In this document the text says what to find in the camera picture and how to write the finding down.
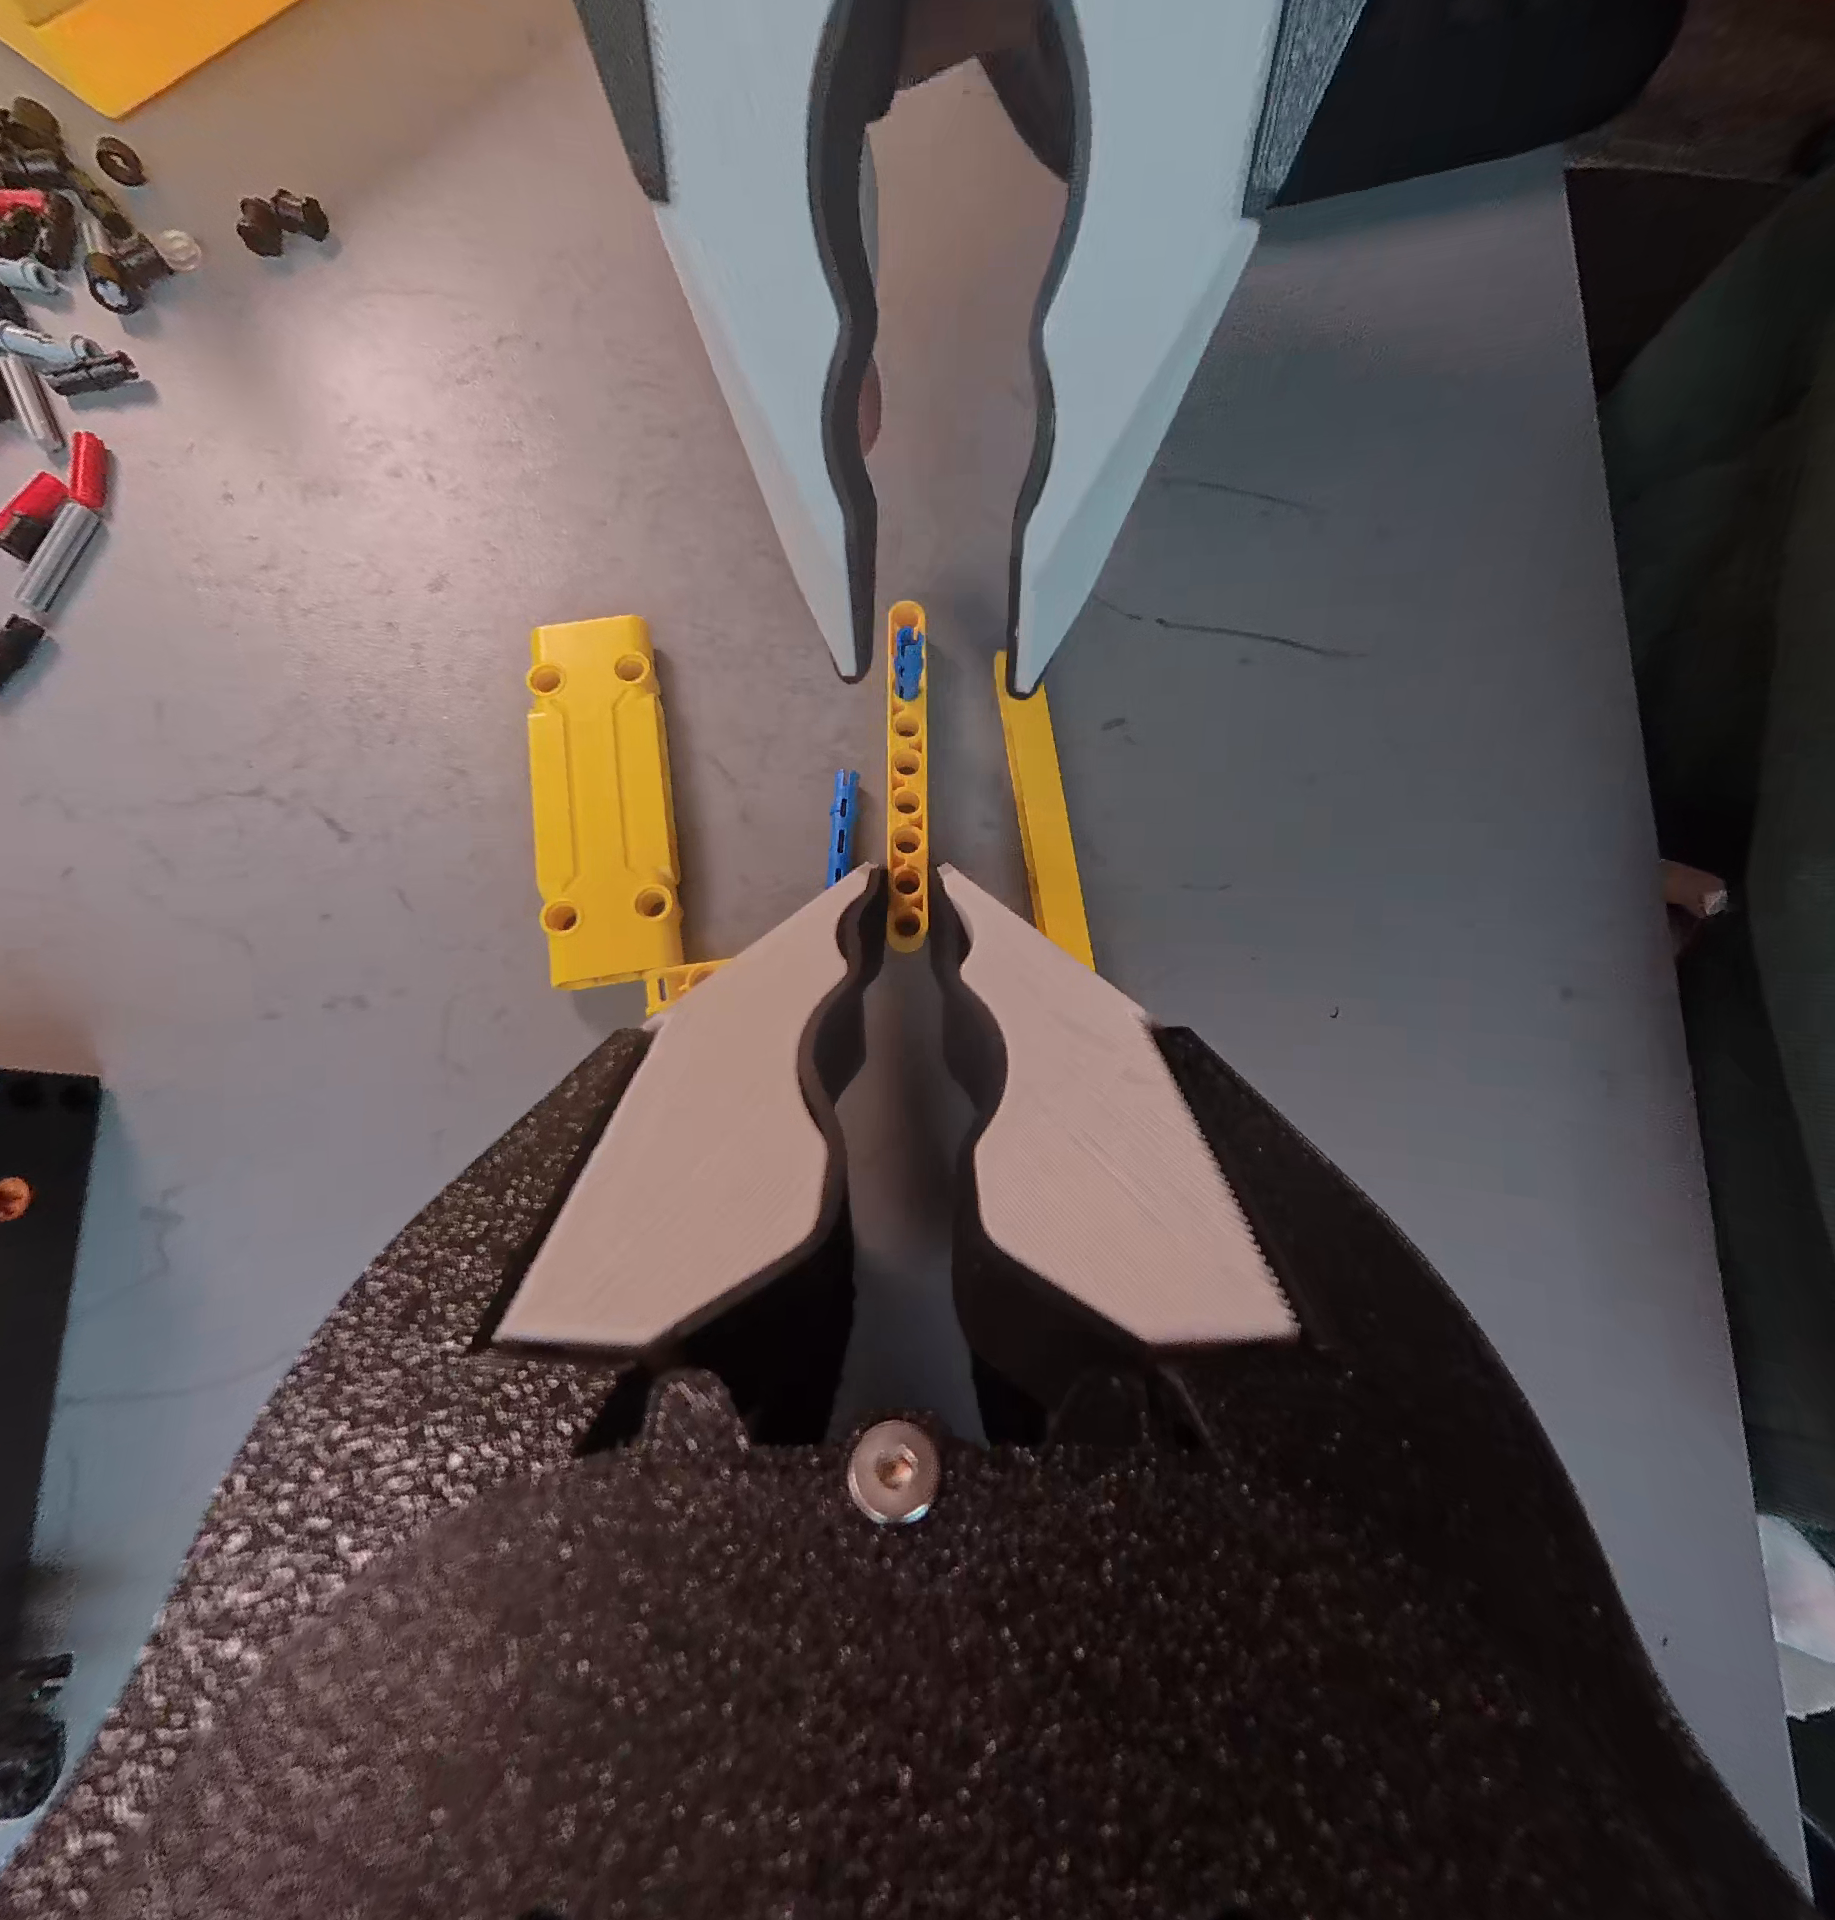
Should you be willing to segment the person in green sweatshirt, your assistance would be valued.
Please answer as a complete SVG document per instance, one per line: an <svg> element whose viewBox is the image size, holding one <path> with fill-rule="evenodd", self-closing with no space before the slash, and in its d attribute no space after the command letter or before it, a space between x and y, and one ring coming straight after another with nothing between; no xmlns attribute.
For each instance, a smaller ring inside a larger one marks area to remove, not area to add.
<svg viewBox="0 0 1835 1920"><path fill-rule="evenodd" d="M1835 1536L1835 165L1601 401L1758 1509Z"/></svg>

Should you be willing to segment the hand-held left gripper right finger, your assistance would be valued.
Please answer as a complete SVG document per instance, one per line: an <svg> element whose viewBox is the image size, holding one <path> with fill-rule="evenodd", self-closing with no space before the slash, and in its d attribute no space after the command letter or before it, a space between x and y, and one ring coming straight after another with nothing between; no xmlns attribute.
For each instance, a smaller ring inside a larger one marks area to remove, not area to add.
<svg viewBox="0 0 1835 1920"><path fill-rule="evenodd" d="M1148 1349L1299 1325L1145 1009L952 866L937 873L954 1072L997 1254Z"/></svg>

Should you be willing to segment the yellow lego panel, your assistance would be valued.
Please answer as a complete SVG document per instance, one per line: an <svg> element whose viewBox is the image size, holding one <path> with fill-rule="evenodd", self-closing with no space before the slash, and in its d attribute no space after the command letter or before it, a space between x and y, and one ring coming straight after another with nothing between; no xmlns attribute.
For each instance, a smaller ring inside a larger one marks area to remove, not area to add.
<svg viewBox="0 0 1835 1920"><path fill-rule="evenodd" d="M557 990L685 963L664 704L650 626L539 626L524 678L539 925Z"/></svg>

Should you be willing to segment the yellow plastic bin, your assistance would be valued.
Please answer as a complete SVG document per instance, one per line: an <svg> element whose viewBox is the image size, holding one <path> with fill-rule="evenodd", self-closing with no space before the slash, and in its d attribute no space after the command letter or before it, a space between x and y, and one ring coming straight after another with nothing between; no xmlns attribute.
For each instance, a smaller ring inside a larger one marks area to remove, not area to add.
<svg viewBox="0 0 1835 1920"><path fill-rule="evenodd" d="M0 42L119 120L287 12L291 2L0 2Z"/></svg>

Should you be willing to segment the pile of small lego pins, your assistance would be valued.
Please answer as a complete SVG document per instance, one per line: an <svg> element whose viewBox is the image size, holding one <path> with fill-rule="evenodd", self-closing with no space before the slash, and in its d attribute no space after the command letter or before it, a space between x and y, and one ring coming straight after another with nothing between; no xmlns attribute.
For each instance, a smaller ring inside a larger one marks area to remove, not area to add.
<svg viewBox="0 0 1835 1920"><path fill-rule="evenodd" d="M114 452L64 409L144 385L133 351L69 328L65 296L114 321L145 312L160 283L204 264L184 230L145 230L124 190L150 185L144 157L99 135L80 159L35 98L0 104L0 426L35 449L34 473L0 503L0 555L17 587L0 624L0 699L52 640L74 578L99 544L114 493Z"/></svg>

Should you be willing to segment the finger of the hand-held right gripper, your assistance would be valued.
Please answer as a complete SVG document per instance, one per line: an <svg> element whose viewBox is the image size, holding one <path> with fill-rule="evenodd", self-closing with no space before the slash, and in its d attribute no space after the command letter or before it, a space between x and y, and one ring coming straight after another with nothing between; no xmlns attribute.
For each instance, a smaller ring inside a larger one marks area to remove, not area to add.
<svg viewBox="0 0 1835 1920"><path fill-rule="evenodd" d="M824 454L838 304L817 251L807 131L831 5L650 2L664 142L664 251L781 552L835 672L866 669L868 615Z"/></svg>
<svg viewBox="0 0 1835 1920"><path fill-rule="evenodd" d="M1069 195L1028 317L1032 444L1014 512L1008 672L1036 689L1098 585L1248 264L1243 213L1281 7L1049 5Z"/></svg>

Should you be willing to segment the black and yellow lego model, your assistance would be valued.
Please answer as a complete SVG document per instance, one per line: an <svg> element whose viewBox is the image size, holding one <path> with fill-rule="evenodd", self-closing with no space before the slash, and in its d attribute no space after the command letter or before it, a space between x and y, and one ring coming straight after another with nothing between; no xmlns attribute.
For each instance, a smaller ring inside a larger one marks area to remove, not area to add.
<svg viewBox="0 0 1835 1920"><path fill-rule="evenodd" d="M0 1068L0 1826L60 1778L69 1655L25 1645L34 1535L101 1083Z"/></svg>

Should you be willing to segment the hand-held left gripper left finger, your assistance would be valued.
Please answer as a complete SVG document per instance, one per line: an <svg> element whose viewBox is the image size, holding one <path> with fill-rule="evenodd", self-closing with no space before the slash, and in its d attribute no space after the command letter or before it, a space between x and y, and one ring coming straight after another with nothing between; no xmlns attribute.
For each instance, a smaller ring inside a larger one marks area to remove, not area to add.
<svg viewBox="0 0 1835 1920"><path fill-rule="evenodd" d="M820 1248L878 969L881 866L863 863L673 1002L492 1341L645 1356Z"/></svg>

